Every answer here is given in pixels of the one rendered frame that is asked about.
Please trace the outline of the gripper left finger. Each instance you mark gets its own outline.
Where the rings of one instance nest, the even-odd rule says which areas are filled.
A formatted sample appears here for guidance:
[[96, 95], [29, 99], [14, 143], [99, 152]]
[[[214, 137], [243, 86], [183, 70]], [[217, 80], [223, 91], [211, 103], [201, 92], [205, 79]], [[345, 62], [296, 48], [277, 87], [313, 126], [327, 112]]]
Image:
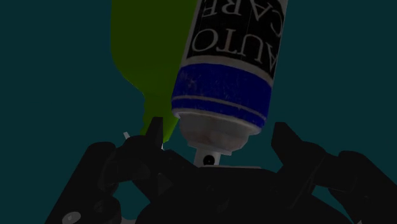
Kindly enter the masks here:
[[154, 117], [145, 135], [129, 137], [120, 147], [91, 144], [45, 224], [138, 224], [122, 215], [114, 196], [120, 183], [133, 182], [155, 202], [198, 170], [175, 151], [163, 150], [163, 136], [163, 119]]

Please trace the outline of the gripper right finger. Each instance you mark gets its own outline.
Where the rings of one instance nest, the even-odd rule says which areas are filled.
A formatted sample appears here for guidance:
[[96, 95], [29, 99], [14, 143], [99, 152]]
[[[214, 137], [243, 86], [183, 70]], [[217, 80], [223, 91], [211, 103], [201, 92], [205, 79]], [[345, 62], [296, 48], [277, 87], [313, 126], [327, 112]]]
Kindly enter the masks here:
[[397, 224], [397, 184], [368, 157], [356, 151], [332, 155], [301, 140], [284, 122], [275, 123], [271, 147], [282, 162], [277, 192], [286, 208], [322, 186], [354, 224]]

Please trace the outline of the green bottle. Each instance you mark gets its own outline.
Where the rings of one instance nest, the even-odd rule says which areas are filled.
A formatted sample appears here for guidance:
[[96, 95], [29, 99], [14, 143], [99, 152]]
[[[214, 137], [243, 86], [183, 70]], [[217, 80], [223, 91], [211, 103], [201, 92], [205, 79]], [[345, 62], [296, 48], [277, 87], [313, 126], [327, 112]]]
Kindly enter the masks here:
[[167, 142], [178, 122], [171, 95], [197, 0], [111, 0], [111, 54], [122, 76], [144, 96], [145, 134], [163, 119]]

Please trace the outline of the black and blue spray can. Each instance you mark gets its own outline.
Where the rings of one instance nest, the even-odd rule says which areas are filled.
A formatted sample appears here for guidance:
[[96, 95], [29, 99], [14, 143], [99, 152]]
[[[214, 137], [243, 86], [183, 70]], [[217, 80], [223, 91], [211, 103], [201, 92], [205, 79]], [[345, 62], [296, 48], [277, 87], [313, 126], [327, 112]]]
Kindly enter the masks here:
[[268, 117], [288, 0], [198, 0], [171, 97], [198, 167], [218, 165]]

